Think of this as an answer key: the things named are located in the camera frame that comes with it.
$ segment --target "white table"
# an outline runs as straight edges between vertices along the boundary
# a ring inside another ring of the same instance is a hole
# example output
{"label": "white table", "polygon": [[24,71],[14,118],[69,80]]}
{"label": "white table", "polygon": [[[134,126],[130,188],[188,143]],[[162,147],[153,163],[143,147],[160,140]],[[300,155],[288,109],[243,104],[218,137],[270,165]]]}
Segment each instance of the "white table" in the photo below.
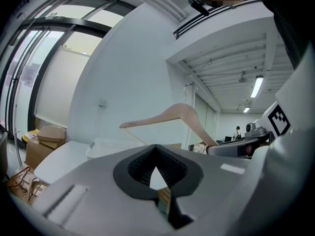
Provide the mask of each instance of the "white table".
{"label": "white table", "polygon": [[52,184],[88,160],[85,153],[89,146],[73,141],[62,145],[37,166],[35,176],[47,184]]}

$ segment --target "black metal railing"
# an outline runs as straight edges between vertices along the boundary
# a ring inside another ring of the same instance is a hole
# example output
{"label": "black metal railing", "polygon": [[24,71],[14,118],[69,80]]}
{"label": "black metal railing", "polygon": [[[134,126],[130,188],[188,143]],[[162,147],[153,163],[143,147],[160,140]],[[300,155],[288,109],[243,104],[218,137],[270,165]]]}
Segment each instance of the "black metal railing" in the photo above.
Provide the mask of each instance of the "black metal railing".
{"label": "black metal railing", "polygon": [[185,24],[180,26],[176,31],[173,32],[173,34],[175,35],[176,39],[178,39],[180,36],[185,34],[187,31],[189,31],[192,28],[194,28],[195,26],[203,23],[204,21],[208,20],[209,18],[212,18],[212,17],[214,17],[218,14],[221,14],[223,12],[226,12],[228,10],[236,9],[236,8],[241,7],[243,5],[247,5],[247,4],[251,4],[251,3],[255,3],[255,2],[261,2],[261,0],[245,0],[245,1],[240,2],[240,3],[233,5],[233,6],[226,5],[226,6],[222,6],[220,8],[210,8],[210,9],[208,9],[208,11],[209,11],[208,16],[204,16],[202,14],[195,16],[194,18],[190,19],[188,22],[186,22]]}

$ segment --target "hanger hook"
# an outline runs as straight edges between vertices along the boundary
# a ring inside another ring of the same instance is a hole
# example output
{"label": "hanger hook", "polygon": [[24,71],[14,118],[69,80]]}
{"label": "hanger hook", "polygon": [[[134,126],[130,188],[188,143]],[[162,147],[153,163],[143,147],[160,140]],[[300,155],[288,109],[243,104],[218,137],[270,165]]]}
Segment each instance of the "hanger hook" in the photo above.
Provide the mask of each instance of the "hanger hook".
{"label": "hanger hook", "polygon": [[197,88],[197,90],[200,92],[200,90],[199,90],[199,88],[195,85],[195,84],[187,84],[186,86],[184,86],[184,93],[185,93],[185,103],[186,103],[186,101],[187,101],[187,94],[186,94],[186,87],[187,86],[194,86],[194,87],[196,87]]}

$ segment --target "white basket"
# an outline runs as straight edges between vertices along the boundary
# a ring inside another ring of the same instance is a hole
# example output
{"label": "white basket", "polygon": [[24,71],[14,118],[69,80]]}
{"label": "white basket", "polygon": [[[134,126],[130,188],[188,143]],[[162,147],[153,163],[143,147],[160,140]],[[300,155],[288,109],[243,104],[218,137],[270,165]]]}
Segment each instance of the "white basket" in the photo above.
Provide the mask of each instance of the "white basket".
{"label": "white basket", "polygon": [[88,160],[111,155],[126,149],[144,146],[141,142],[126,142],[112,139],[96,138],[86,152]]}

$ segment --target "ceiling fixture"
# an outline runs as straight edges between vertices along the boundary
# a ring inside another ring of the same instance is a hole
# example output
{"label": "ceiling fixture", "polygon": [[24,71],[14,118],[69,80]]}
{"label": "ceiling fixture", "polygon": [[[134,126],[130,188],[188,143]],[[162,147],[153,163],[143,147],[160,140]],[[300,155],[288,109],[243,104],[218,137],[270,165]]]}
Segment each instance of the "ceiling fixture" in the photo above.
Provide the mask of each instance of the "ceiling fixture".
{"label": "ceiling fixture", "polygon": [[264,81],[264,76],[259,75],[256,77],[256,83],[252,91],[251,98],[255,98],[257,96],[263,81]]}
{"label": "ceiling fixture", "polygon": [[245,74],[245,72],[242,72],[242,74],[241,74],[241,78],[238,80],[240,83],[244,83],[244,82],[246,82],[246,81],[247,81],[247,79],[246,79],[246,78],[244,78],[244,74]]}

